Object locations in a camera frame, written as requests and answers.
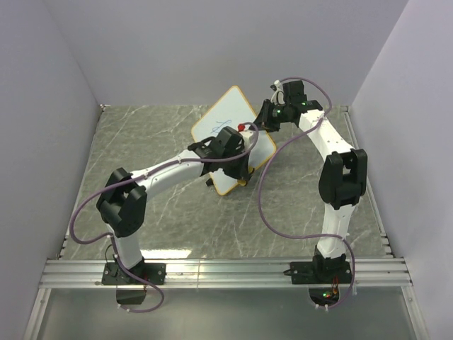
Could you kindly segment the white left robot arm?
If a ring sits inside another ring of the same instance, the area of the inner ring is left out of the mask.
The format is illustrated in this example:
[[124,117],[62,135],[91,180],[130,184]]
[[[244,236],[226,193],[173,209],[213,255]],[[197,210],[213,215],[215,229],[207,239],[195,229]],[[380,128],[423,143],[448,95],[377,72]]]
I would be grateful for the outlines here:
[[248,181],[252,174],[249,154],[257,141],[254,129],[224,127],[217,136],[190,144],[167,162],[136,172],[119,168],[110,175],[96,208],[113,233],[121,280],[134,285],[149,276],[138,241],[147,203],[181,182],[219,169],[233,179]]

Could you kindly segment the yellow whiteboard eraser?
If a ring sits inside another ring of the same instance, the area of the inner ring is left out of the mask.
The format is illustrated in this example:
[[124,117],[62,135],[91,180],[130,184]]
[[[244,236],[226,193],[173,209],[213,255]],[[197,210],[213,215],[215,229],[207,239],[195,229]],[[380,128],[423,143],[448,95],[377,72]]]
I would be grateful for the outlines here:
[[241,175],[241,178],[237,180],[237,183],[240,186],[247,186],[254,172],[255,169],[252,166],[249,166],[247,169],[247,174]]

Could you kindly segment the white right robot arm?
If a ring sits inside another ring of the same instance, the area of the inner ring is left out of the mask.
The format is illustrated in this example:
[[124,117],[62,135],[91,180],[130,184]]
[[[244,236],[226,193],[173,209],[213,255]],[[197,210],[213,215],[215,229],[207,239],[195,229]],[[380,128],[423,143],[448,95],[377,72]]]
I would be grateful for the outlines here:
[[351,263],[346,259],[350,218],[367,188],[367,153],[346,142],[327,118],[327,111],[304,92],[306,79],[288,77],[271,86],[256,125],[277,132],[293,123],[307,136],[323,160],[319,195],[324,203],[321,234],[310,261],[295,261],[285,275],[293,284],[351,283]]

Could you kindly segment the yellow-framed whiteboard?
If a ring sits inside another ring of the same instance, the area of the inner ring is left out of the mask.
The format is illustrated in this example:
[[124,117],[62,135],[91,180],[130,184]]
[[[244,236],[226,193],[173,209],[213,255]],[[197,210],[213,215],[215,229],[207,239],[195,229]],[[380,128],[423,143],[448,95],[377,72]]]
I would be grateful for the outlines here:
[[[192,126],[191,135],[196,142],[217,135],[226,126],[236,129],[238,125],[256,119],[252,106],[238,86],[232,86]],[[248,165],[255,170],[261,168],[276,152],[277,146],[269,134],[261,130],[256,146],[249,154]],[[220,169],[210,174],[216,192],[225,196],[239,186],[236,179],[228,177]]]

